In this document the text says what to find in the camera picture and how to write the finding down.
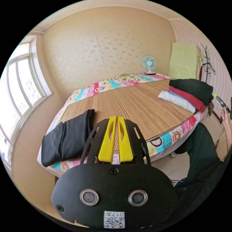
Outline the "person's right hand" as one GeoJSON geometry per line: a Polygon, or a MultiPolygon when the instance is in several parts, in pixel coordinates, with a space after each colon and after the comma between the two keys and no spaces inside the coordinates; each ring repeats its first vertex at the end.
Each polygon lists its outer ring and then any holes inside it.
{"type": "Polygon", "coordinates": [[[222,118],[223,127],[225,128],[225,127],[229,126],[230,121],[229,121],[228,112],[227,112],[226,107],[223,107],[221,114],[220,114],[220,117],[222,118]]]}

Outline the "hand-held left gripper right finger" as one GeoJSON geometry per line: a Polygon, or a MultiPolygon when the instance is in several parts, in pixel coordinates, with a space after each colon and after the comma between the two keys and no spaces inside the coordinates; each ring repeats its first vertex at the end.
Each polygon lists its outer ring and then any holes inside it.
{"type": "Polygon", "coordinates": [[[133,161],[133,153],[124,117],[118,117],[118,142],[120,163],[133,161]]]}

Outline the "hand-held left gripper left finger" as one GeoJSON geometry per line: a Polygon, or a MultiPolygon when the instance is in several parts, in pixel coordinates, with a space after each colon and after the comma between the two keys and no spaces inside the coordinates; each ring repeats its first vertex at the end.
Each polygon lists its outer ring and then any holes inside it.
{"type": "Polygon", "coordinates": [[[108,120],[105,135],[101,144],[101,148],[98,154],[98,160],[101,163],[113,162],[115,135],[116,135],[116,122],[117,117],[111,116],[108,120]]]}

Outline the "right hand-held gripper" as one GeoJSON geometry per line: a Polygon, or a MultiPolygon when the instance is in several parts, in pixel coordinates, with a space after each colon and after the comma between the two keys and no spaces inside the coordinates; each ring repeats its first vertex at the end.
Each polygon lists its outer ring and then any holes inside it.
{"type": "Polygon", "coordinates": [[[214,94],[215,98],[217,99],[217,101],[220,103],[220,105],[223,107],[226,108],[229,116],[230,116],[230,119],[231,119],[231,109],[229,109],[229,107],[224,103],[224,101],[217,95],[217,94],[214,94]]]}

